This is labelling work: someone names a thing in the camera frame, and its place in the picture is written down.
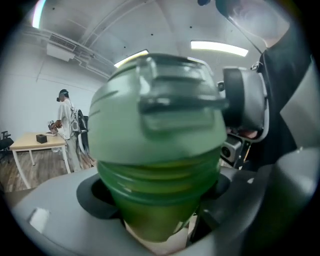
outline person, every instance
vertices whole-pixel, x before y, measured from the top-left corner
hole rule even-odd
[[[69,92],[66,89],[62,89],[59,92],[57,101],[61,102],[58,110],[58,120],[52,125],[52,128],[63,128],[63,135],[67,146],[67,156],[69,163],[73,166],[73,171],[78,172],[83,169],[78,132],[72,131],[72,122],[74,119],[74,105],[69,99]]]
[[[251,146],[250,168],[274,164],[281,156],[297,149],[281,117],[281,110],[303,79],[311,51],[297,20],[277,5],[265,0],[216,0],[216,7],[235,26],[263,40],[266,50],[257,72],[265,82],[269,103],[269,131],[266,138]]]

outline wooden table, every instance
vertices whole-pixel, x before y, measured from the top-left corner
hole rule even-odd
[[[67,153],[66,153],[66,141],[60,136],[47,136],[47,142],[45,143],[39,143],[37,142],[36,135],[38,134],[46,134],[46,133],[40,133],[40,132],[26,132],[22,137],[18,138],[11,146],[10,150],[12,150],[14,161],[16,164],[16,167],[18,168],[19,174],[21,175],[21,178],[26,185],[28,189],[30,189],[30,184],[27,181],[23,170],[20,166],[19,159],[17,152],[18,151],[29,151],[30,157],[32,164],[35,165],[34,158],[32,156],[32,150],[45,150],[45,149],[52,149],[52,148],[62,148],[62,155],[63,155],[63,160],[65,163],[66,170],[69,173],[70,168],[68,164],[68,158],[67,158]]]

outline white shirt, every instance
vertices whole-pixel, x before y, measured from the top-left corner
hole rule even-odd
[[[71,136],[74,135],[72,132],[71,122],[73,111],[71,107],[75,107],[69,99],[65,99],[64,102],[60,102],[60,107],[58,110],[58,120],[62,122],[63,135],[65,140],[69,140]]]

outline ceiling light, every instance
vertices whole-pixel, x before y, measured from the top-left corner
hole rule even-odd
[[[237,54],[243,57],[245,57],[248,53],[248,50],[240,47],[210,41],[191,41],[191,49],[214,50],[231,54]]]
[[[132,60],[132,59],[134,59],[134,58],[136,58],[138,56],[141,56],[141,55],[146,55],[148,53],[149,53],[148,50],[139,51],[139,52],[129,56],[128,58],[125,58],[125,59],[119,61],[118,63],[114,64],[114,66],[119,68],[122,64],[126,63],[127,61]]]
[[[32,27],[38,29],[40,25],[40,18],[41,18],[41,13],[42,9],[45,6],[46,0],[39,0],[34,8],[34,14],[33,14],[33,20],[32,20]]]

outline air vent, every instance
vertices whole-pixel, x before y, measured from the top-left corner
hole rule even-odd
[[[69,42],[55,34],[52,34],[50,36],[49,41],[50,43],[53,43],[55,45],[65,48],[66,50],[69,50],[70,52],[73,52],[77,46],[76,44]]]

